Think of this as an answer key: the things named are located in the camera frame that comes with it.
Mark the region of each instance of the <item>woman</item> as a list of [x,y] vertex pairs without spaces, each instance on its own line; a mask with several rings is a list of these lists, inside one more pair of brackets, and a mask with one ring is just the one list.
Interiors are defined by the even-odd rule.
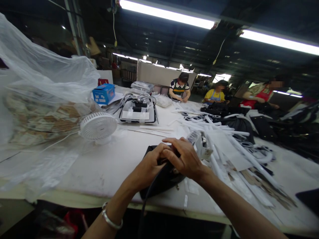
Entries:
[[220,80],[215,84],[215,88],[209,90],[204,98],[204,103],[211,105],[214,102],[224,102],[225,95],[223,93],[223,89],[227,87],[228,82],[225,80]]
[[[281,87],[288,87],[289,77],[284,75],[278,75],[273,80],[270,80],[264,84],[258,84],[249,88],[244,94],[242,101],[244,106],[250,106],[255,108],[255,103],[265,103],[273,95],[273,90]],[[274,109],[279,109],[278,105],[269,103]]]
[[172,80],[168,91],[168,97],[172,98],[173,100],[178,100],[186,103],[190,97],[190,89],[187,83],[188,78],[188,73],[181,72],[177,79]]

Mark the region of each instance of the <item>hand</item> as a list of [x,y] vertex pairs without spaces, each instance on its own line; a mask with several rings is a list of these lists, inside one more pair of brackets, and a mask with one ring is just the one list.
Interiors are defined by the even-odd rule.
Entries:
[[126,178],[129,187],[138,191],[147,188],[157,175],[157,173],[164,167],[165,164],[157,165],[157,160],[166,158],[163,150],[170,151],[171,147],[164,143],[160,143],[154,150],[148,152],[143,160],[136,166],[133,172]]
[[189,97],[186,96],[184,99],[183,99],[183,102],[186,103],[188,101]]
[[279,105],[275,105],[275,104],[271,104],[271,106],[276,110],[280,108]]
[[265,102],[266,102],[263,98],[259,98],[259,97],[256,97],[256,100],[257,100],[259,103],[265,103]]
[[180,158],[178,158],[171,150],[164,149],[163,155],[172,163],[172,165],[174,165],[181,174],[195,181],[200,180],[206,166],[200,162],[191,143],[185,138],[180,138],[180,140],[166,138],[162,141],[171,143],[180,153]]

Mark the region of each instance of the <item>blue box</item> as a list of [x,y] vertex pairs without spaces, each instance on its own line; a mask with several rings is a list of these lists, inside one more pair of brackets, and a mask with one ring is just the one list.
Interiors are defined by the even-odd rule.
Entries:
[[100,105],[108,105],[115,97],[115,86],[112,84],[103,84],[96,87],[92,93],[96,103]]

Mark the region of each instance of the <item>fan grille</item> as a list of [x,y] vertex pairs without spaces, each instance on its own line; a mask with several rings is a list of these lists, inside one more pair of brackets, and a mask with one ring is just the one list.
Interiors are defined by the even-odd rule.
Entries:
[[117,121],[108,113],[97,112],[85,117],[80,128],[83,138],[96,141],[113,134],[117,128]]

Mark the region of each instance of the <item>bangle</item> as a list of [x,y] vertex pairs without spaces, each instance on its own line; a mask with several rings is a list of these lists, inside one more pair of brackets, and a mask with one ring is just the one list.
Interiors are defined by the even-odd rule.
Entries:
[[107,224],[109,224],[110,227],[114,228],[115,230],[120,230],[123,227],[123,219],[121,221],[120,225],[116,225],[114,222],[112,222],[106,215],[106,210],[104,209],[104,207],[106,206],[107,203],[104,203],[102,208],[102,216],[104,217],[104,219],[106,220]]

